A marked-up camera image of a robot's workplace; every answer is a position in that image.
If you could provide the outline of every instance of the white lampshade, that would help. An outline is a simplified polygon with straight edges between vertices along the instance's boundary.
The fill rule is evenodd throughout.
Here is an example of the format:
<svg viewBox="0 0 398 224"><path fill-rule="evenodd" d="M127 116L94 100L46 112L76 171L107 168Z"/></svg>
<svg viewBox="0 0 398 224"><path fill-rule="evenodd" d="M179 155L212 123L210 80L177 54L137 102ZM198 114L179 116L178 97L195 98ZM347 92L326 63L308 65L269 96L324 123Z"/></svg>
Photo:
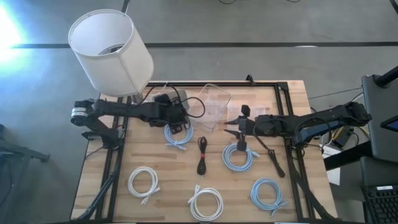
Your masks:
<svg viewBox="0 0 398 224"><path fill-rule="evenodd" d="M124 13L112 9L89 12L72 25L68 39L91 84L100 93L135 95L152 77L152 57Z"/></svg>

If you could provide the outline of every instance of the coiled cable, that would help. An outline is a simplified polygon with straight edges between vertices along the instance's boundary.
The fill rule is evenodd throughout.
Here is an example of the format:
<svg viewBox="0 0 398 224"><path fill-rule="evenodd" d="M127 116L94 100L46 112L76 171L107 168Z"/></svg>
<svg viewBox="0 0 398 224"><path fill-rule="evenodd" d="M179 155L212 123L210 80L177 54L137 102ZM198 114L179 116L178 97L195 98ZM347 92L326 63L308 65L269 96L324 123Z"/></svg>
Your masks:
<svg viewBox="0 0 398 224"><path fill-rule="evenodd" d="M136 175L139 174L139 173L141 173L141 172L148 172L149 175L150 175L150 177L152 178L152 186L150 187L150 189L149 189L148 192L146 192L146 193L138 193L138 192L136 192L136 190L134 190L134 188L132 187L132 181L134 180L134 178L136 177ZM138 198L143 198L143 197L145 197L145 198L142 200L142 202L141 202L141 205L145 205L145 204L148 202L149 197L150 197L152 194L154 194L154 193L160 191L160 187L157 186L157 182L158 182L158 180L157 180L157 174L156 174L156 172L155 172L152 168L150 168L150 167L138 167L136 170L134 170L134 171L131 173L130 178L129 178L129 182L127 183L127 186L128 186L128 188L129 188L130 194L132 194L133 196L138 197Z"/></svg>
<svg viewBox="0 0 398 224"><path fill-rule="evenodd" d="M210 215L210 216L204 216L202 215L197 207L197 198L199 197L199 195L201 194L212 194L214 196L214 198L217 200L217 210L214 214ZM188 203L190 203L191 205L191 213L192 216L194 218L196 218L199 221L203 221L203 222L210 222L215 220L216 218L218 218L222 213L223 213L223 209L224 209L224 203L223 203L223 198L221 197L221 194L213 188L205 188L200 190L200 186L196 185L195 186L195 194L192 196L192 198L190 200L188 200Z"/></svg>
<svg viewBox="0 0 398 224"><path fill-rule="evenodd" d="M207 139L204 136L198 138L198 145L200 149L200 161L198 164L197 173L199 175L205 175L206 174L205 153L206 153Z"/></svg>
<svg viewBox="0 0 398 224"><path fill-rule="evenodd" d="M191 138L193 137L193 127L192 125L190 125L190 127L187 129L187 133L183 140L176 141L172 139L172 132L170 131L170 127L166 125L164 128L164 136L166 137L166 140L169 142L166 144L166 146L175 146L181 150L187 150L187 148L182 145L189 142L189 140L191 140Z"/></svg>
<svg viewBox="0 0 398 224"><path fill-rule="evenodd" d="M261 184L269 184L275 189L276 199L274 203L268 205L260 201L259 187ZM271 218L275 215L275 212L278 208L283 207L287 204L286 200L282 200L282 192L280 191L278 183L267 178L260 178L254 183L253 188L250 191L250 197L253 204L255 204L257 207L265 211L271 211Z"/></svg>
<svg viewBox="0 0 398 224"><path fill-rule="evenodd" d="M253 156L260 157L260 155L258 153L250 150L250 148L247 147L246 154L248 155L248 158L246 160L245 165L236 166L231 163L229 158L231 157L232 152L237 151L237 150L238 149L236 147L236 143L234 143L234 144L230 144L229 146L225 147L225 149L223 151L223 161L224 161L225 165L233 171L243 172L243 171L250 169L250 167L253 164Z"/></svg>

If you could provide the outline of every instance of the concrete floor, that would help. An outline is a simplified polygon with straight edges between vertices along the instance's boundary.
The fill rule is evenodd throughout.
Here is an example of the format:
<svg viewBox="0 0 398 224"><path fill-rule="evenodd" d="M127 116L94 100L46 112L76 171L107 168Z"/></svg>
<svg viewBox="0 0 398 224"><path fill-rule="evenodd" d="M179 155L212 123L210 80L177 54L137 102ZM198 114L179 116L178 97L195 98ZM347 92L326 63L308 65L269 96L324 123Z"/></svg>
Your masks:
<svg viewBox="0 0 398 224"><path fill-rule="evenodd" d="M3 0L0 19L6 25L0 28L8 32L0 42L65 44L81 15L122 5L123 0ZM398 15L388 0L238 0L227 6L217 0L135 0L127 14L151 43L398 41ZM324 110L360 90L332 93L358 88L361 76L395 67L398 47L149 51L153 80L242 80L247 74L256 80L305 80L311 106ZM87 145L82 129L70 124L70 112L75 100L99 93L70 49L7 49L0 52L0 95L7 137L51 154L47 164L31 162L7 223L68 220ZM349 209L361 212L345 199L337 201L343 219Z"/></svg>

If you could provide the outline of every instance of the wooden table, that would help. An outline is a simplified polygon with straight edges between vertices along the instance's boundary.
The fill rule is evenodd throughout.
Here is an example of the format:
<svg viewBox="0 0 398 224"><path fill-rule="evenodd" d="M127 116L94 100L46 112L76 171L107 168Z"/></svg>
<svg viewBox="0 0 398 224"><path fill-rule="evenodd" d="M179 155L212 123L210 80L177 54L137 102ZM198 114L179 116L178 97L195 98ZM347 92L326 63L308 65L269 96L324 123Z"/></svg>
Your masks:
<svg viewBox="0 0 398 224"><path fill-rule="evenodd" d="M304 82L287 82L294 113L296 115L311 113ZM195 96L201 88L186 87L184 89L186 89L188 96ZM215 220L216 222L296 221L292 187L282 138L262 137L269 147L275 149L280 166L286 173L286 177L283 179L277 175L267 151L250 136L246 138L248 146L253 151L258 152L260 158L254 158L254 164L249 171L233 172L223 164L221 159L223 149L228 144L237 141L234 136L223 131L223 129L230 128L223 123L237 118L242 104L247 104L252 108L252 119L258 114L278 114L274 89L263 86L223 88L232 93L233 97L221 121L211 134L195 128L194 137L185 145L186 151L165 146L166 140L163 128L150 128L147 123L139 119L129 119L114 222L196 222L187 204L188 199L193 196L196 184L200 185L201 188L213 187L222 195L224 211ZM116 101L112 97L101 96L101 98ZM104 116L101 120L110 127L113 118ZM181 139L184 134L179 133L174 138ZM201 136L206 136L208 140L206 149L207 173L205 176L196 173L200 160L197 139ZM90 142L87 153L100 146L101 141ZM103 150L93 154L85 161L76 193L72 218L82 214L98 193L105 157L106 151ZM304 160L312 192L326 210L336 217L335 204L319 148L306 148ZM246 162L246 153L234 152L231 162L236 165L243 165ZM142 199L133 197L127 189L127 180L130 173L140 166L151 167L157 172L161 188L160 192L150 197L145 206L140 205ZM270 218L270 212L258 209L250 200L250 190L253 183L261 177L275 180L281 188L283 198L289 201L285 207L277 211L273 219ZM150 185L150 176L146 173L139 174L133 183L138 192L146 192ZM262 185L259 196L263 201L269 203L274 201L275 192L270 186ZM305 210L303 194L300 194L300 198ZM104 214L108 210L107 206L108 203L105 203ZM204 215L212 214L216 209L215 199L212 195L203 195L198 199L198 207Z"/></svg>

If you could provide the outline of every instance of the blue cable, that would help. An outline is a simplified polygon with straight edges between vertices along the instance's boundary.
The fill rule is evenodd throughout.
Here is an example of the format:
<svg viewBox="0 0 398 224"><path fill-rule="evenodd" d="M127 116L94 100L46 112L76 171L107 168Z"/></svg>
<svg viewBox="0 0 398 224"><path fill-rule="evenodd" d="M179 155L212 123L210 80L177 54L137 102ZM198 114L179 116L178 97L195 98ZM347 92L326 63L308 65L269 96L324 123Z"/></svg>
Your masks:
<svg viewBox="0 0 398 224"><path fill-rule="evenodd" d="M164 136L166 137L166 140L169 142L166 144L166 146L175 146L178 147L181 150L187 150L186 147L183 147L182 145L189 142L191 138L193 137L193 127L192 125L187 129L187 133L185 135L185 138L181 141L176 141L172 139L172 132L170 131L170 127L168 125L165 126L164 128Z"/></svg>
<svg viewBox="0 0 398 224"><path fill-rule="evenodd" d="M223 161L225 165L230 168L233 171L237 172L243 172L246 170L249 170L250 167L253 164L253 156L260 157L260 155L254 151L251 151L250 148L246 148L246 154L248 155L248 159L246 161L246 164L243 166L236 166L231 163L229 158L231 157L232 152L237 151L238 149L236 148L236 143L235 144L230 144L229 146L225 147L223 151Z"/></svg>
<svg viewBox="0 0 398 224"><path fill-rule="evenodd" d="M276 199L273 204L267 205L260 201L259 187L261 184L269 184L275 189ZM250 191L250 197L251 197L251 201L253 202L253 204L255 204L260 209L265 210L265 211L272 211L271 218L275 215L275 212L278 208L281 208L287 204L286 200L282 200L282 192L280 191L280 188L279 188L277 182L275 182L271 179L267 179L267 178L260 178L254 183L253 188Z"/></svg>

